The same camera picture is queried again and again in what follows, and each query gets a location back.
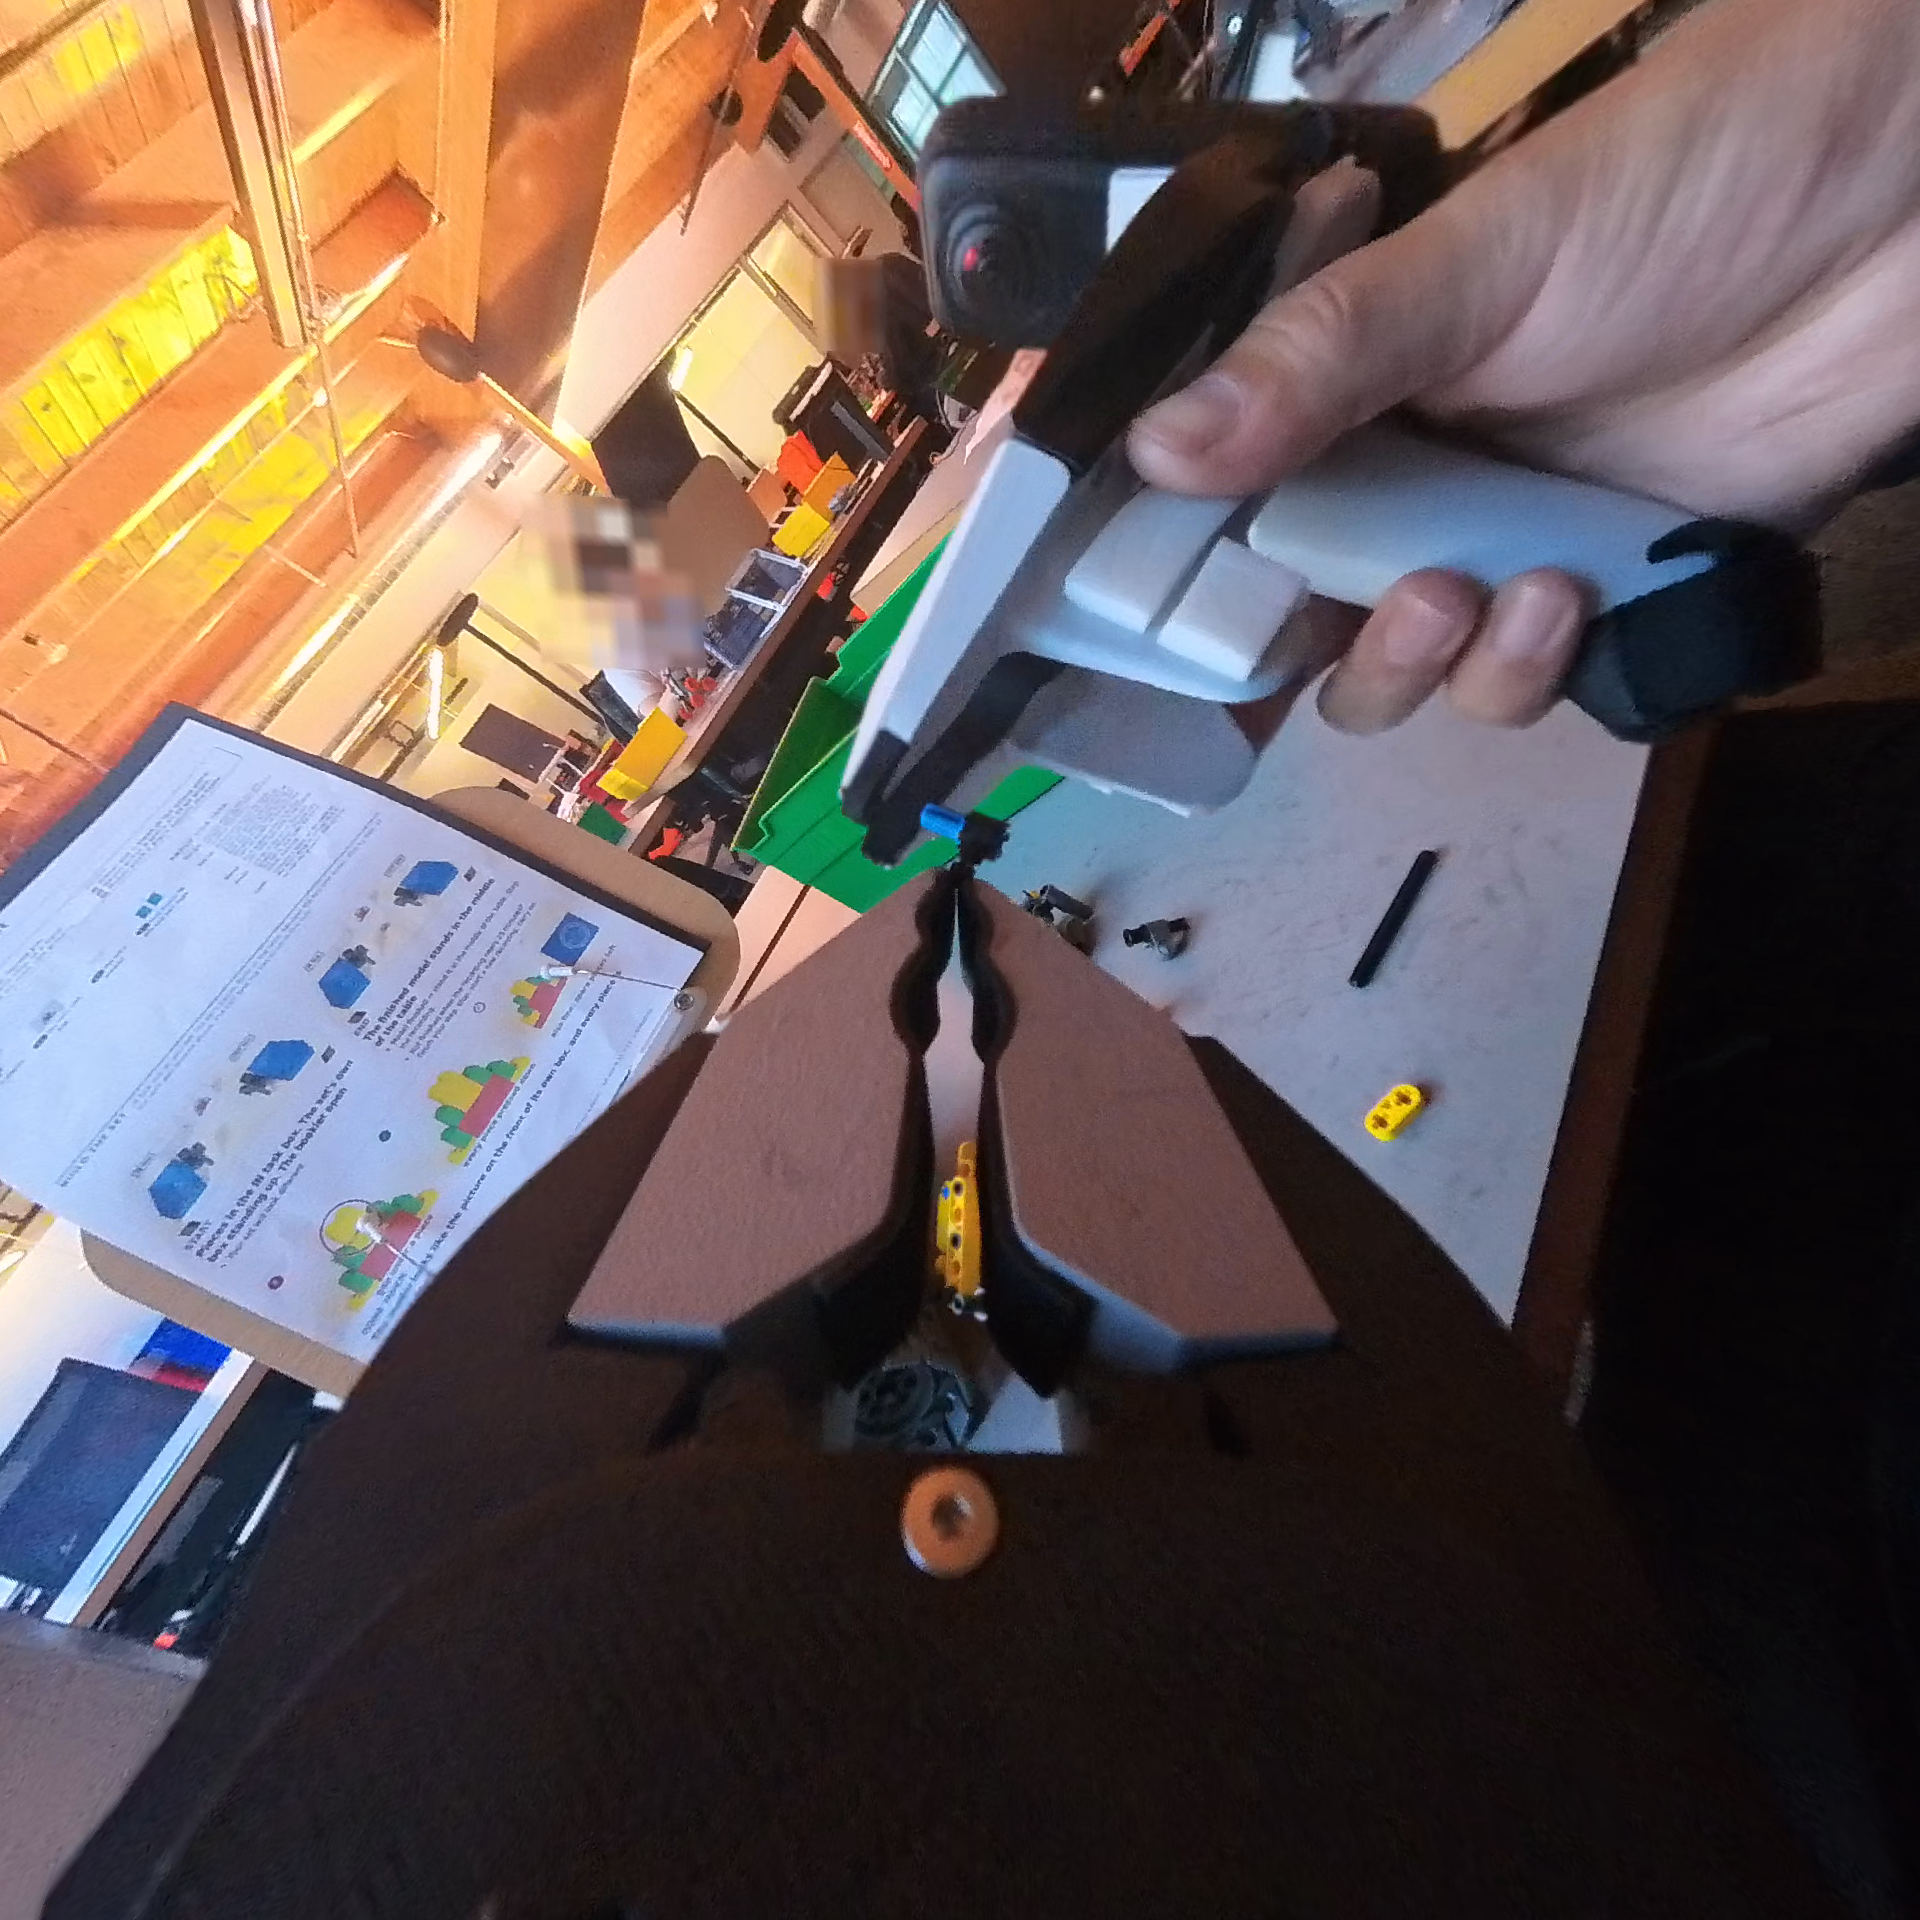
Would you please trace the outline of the black monitor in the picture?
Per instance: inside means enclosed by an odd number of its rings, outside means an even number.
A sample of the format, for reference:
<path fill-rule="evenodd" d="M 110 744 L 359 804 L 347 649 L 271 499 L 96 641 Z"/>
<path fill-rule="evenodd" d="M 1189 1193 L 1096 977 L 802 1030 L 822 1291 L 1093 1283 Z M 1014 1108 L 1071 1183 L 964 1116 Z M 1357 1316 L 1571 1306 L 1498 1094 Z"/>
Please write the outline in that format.
<path fill-rule="evenodd" d="M 56 1599 L 198 1399 L 191 1386 L 59 1359 L 3 1451 L 3 1580 Z"/>

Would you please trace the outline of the yellow black toy tracked vehicle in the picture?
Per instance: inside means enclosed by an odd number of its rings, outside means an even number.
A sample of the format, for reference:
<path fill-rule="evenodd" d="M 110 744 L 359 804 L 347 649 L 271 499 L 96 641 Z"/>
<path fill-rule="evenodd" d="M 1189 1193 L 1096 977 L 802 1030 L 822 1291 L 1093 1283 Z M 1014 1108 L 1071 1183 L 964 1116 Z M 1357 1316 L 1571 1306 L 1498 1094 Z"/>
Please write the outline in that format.
<path fill-rule="evenodd" d="M 843 1451 L 964 1454 L 983 1414 L 976 1384 L 948 1363 L 888 1360 L 853 1387 L 834 1446 Z"/>

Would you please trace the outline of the long black axle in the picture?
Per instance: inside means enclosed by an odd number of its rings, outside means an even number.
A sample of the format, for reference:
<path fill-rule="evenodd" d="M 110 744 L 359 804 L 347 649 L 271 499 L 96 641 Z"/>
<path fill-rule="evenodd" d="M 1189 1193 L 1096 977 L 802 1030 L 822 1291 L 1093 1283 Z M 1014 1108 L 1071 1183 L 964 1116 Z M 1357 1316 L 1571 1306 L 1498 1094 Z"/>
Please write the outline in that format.
<path fill-rule="evenodd" d="M 1402 934 L 1419 903 L 1429 880 L 1437 871 L 1443 860 L 1440 848 L 1421 848 L 1403 871 L 1396 892 L 1387 902 L 1381 922 L 1370 934 L 1366 943 L 1363 944 L 1351 974 L 1349 985 L 1357 992 L 1374 985 L 1378 979 L 1386 958 L 1392 953 L 1395 944 L 1402 939 Z"/>

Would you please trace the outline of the black pole stand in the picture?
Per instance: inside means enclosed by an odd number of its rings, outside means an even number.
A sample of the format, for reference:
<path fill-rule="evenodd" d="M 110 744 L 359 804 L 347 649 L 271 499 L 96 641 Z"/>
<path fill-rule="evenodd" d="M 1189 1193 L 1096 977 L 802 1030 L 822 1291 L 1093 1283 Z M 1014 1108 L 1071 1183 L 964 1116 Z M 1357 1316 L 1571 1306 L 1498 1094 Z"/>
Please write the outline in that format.
<path fill-rule="evenodd" d="M 435 643 L 460 656 L 476 649 L 484 665 L 476 667 L 484 687 L 499 683 L 486 697 L 506 704 L 507 696 L 536 694 L 544 703 L 536 720 L 546 731 L 574 731 L 603 740 L 607 724 L 584 696 L 584 676 L 557 662 L 546 658 L 536 638 L 522 624 L 494 611 L 478 592 L 453 601 L 435 632 Z"/>

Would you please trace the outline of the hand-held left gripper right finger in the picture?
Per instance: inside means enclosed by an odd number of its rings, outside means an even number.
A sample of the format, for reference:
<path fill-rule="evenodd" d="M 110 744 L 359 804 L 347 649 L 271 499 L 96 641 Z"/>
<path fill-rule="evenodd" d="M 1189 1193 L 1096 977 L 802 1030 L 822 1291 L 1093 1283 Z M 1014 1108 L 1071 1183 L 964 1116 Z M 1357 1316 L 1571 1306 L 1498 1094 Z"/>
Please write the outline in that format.
<path fill-rule="evenodd" d="M 1019 1378 L 1325 1350 L 1336 1316 L 1186 1033 L 978 880 L 956 943 L 980 1059 L 988 1326 Z"/>

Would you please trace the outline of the person's right hand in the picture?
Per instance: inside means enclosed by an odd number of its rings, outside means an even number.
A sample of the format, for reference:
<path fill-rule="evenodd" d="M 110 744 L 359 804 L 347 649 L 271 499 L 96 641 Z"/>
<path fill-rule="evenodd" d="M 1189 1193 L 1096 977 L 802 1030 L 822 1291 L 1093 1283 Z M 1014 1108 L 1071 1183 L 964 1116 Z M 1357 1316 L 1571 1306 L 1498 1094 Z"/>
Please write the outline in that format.
<path fill-rule="evenodd" d="M 1317 268 L 1130 436 L 1261 495 L 1395 412 L 1695 516 L 1819 526 L 1917 420 L 1917 6 L 1707 6 Z"/>

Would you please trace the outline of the black panel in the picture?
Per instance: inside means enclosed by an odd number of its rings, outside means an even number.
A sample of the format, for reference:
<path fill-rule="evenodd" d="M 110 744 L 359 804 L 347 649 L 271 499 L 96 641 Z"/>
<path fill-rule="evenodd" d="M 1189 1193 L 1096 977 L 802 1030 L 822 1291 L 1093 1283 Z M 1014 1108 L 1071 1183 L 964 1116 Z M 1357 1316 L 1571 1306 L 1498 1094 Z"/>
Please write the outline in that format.
<path fill-rule="evenodd" d="M 688 433 L 667 371 L 646 376 L 591 436 L 607 492 L 632 508 L 666 506 L 704 458 Z"/>

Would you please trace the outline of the printed instruction sheet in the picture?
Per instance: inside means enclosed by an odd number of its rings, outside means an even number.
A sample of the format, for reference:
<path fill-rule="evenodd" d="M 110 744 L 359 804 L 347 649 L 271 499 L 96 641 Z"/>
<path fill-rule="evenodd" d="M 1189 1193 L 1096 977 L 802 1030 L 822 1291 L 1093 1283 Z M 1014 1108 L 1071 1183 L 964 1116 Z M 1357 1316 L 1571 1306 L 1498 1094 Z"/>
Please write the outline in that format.
<path fill-rule="evenodd" d="M 5 871 L 5 1185 L 359 1371 L 666 1057 L 711 946 L 170 704 Z"/>

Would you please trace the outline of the long ceiling light fixture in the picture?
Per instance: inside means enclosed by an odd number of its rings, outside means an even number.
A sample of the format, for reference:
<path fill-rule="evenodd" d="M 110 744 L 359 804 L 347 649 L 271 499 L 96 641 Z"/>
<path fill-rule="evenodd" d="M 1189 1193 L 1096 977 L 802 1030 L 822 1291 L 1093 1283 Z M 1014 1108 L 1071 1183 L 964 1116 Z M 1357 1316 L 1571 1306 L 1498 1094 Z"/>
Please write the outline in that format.
<path fill-rule="evenodd" d="M 189 14 L 271 335 L 291 352 L 310 352 L 320 302 L 271 6 L 191 3 Z"/>

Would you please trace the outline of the green plastic bin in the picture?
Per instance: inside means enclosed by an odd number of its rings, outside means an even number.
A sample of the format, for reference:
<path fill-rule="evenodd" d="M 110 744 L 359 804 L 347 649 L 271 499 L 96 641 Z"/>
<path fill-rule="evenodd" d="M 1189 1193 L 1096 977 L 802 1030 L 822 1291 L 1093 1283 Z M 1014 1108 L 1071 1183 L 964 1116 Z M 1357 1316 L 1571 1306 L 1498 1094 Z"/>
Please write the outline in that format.
<path fill-rule="evenodd" d="M 863 828 L 842 809 L 856 720 L 906 620 L 943 556 L 940 540 L 911 575 L 845 638 L 827 679 L 800 697 L 762 778 L 734 850 L 862 915 L 911 879 L 951 867 L 956 843 L 920 835 L 896 867 L 863 852 Z"/>

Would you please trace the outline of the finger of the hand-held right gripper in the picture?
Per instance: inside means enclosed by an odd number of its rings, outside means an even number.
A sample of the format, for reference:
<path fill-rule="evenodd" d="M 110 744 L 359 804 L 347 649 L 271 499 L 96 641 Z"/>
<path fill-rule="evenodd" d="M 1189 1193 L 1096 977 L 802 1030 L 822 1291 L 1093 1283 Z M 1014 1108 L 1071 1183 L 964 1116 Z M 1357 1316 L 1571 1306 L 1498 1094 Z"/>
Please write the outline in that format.
<path fill-rule="evenodd" d="M 1178 814 L 1228 808 L 1256 745 L 1237 710 L 1309 672 L 1309 584 L 1278 561 L 986 561 L 928 578 L 928 804 L 1038 767 Z"/>
<path fill-rule="evenodd" d="M 1141 483 L 1141 400 L 1071 463 L 1047 436 L 1067 371 L 1054 350 L 1027 386 L 854 728 L 842 809 L 880 867 L 1016 763 L 1183 818 L 1250 782 L 1240 504 Z"/>

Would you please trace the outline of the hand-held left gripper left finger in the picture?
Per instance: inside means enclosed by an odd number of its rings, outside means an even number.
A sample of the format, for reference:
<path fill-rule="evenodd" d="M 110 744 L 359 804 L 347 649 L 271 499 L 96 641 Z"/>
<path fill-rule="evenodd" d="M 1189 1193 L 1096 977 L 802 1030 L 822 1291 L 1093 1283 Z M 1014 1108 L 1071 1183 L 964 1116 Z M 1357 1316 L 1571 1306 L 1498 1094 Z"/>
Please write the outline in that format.
<path fill-rule="evenodd" d="M 948 879 L 917 879 L 735 1009 L 570 1329 L 660 1354 L 903 1342 L 928 1280 L 946 962 Z"/>

